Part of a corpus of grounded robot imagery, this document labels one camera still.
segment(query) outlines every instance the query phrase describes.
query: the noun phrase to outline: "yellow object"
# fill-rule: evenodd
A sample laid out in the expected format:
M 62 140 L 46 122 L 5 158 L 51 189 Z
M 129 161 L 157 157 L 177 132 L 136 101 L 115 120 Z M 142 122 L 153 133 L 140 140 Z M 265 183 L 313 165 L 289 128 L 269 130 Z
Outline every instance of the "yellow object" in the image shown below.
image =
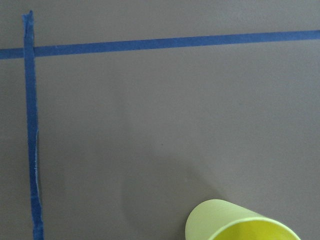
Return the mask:
M 185 225 L 186 240 L 300 240 L 282 223 L 228 201 L 199 204 Z

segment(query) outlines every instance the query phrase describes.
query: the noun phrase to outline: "plastic cup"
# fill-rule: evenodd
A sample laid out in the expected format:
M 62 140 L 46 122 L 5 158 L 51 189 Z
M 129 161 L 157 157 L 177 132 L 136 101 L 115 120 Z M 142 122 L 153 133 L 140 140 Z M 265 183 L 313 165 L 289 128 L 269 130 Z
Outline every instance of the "plastic cup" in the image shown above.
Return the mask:
M 300 240 L 282 223 L 228 201 L 199 204 L 185 225 L 186 240 Z

